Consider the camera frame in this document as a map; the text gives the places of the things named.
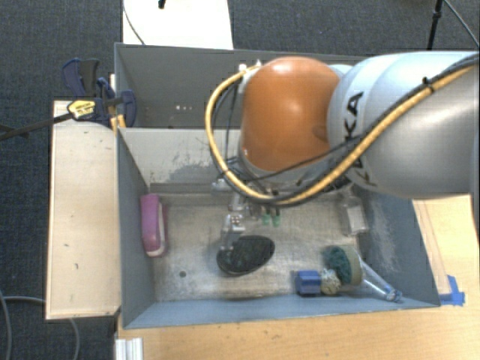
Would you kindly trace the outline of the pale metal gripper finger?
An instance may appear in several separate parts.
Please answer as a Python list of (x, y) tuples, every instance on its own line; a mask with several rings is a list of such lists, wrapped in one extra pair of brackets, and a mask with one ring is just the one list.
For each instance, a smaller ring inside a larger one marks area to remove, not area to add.
[(220, 229), (220, 250), (229, 251), (233, 249), (233, 243), (245, 232), (243, 216), (240, 214), (228, 214)]

